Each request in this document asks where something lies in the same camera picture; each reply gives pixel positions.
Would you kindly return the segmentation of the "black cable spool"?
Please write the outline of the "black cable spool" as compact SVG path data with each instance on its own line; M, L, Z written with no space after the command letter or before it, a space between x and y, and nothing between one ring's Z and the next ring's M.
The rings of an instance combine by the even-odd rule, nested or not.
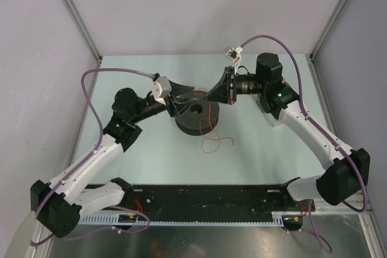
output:
M204 101L206 91L193 90L178 97L178 102L186 102L189 100ZM191 136L200 136L208 134L214 129L218 123L220 114L220 106L214 102L208 102L203 112L200 114L193 114L185 112L179 117L175 117L177 127L185 134Z

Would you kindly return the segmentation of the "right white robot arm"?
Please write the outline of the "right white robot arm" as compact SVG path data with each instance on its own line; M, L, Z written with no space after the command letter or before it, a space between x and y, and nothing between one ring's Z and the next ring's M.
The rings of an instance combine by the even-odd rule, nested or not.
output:
M238 74L241 55L227 50L233 63L224 69L219 82L209 91L208 102L232 105L238 95L258 96L258 105L273 124L290 128L314 153L324 173L311 178L296 178L280 193L279 204L294 210L303 200L322 198L338 205L368 183L370 155L363 149L353 149L316 121L305 107L302 97L284 80L282 64L277 54L262 53L256 60L255 73Z

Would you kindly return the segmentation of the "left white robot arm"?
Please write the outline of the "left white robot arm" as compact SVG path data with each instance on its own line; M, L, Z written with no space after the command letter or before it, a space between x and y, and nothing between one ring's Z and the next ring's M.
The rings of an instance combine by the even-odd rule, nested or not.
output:
M120 89L114 96L112 117L106 126L99 126L93 148L50 181L38 180L31 186L30 204L36 219L52 236L64 238L85 216L107 207L129 208L134 195L124 179L114 178L90 191L86 190L87 185L135 143L142 132L139 122L164 111L179 117L205 97L203 91L160 76L153 79L146 97L139 97L131 88Z

